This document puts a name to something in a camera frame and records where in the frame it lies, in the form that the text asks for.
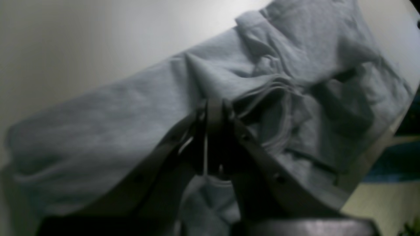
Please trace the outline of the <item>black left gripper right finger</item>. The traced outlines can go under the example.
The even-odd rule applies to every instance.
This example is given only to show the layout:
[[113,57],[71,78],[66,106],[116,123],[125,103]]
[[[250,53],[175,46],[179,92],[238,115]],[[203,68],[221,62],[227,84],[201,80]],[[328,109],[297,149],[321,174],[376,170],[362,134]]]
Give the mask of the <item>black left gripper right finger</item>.
[[322,203],[256,142],[226,100],[207,101],[207,175],[233,184],[234,236],[379,236],[370,219]]

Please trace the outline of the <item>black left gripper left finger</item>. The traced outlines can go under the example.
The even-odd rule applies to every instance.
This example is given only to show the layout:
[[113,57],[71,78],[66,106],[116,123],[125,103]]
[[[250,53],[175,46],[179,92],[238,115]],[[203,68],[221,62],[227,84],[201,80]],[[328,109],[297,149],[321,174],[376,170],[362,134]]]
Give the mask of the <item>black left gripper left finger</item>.
[[38,236],[175,235],[180,202],[207,172],[208,101],[178,122],[152,153],[104,196],[63,217],[42,221]]

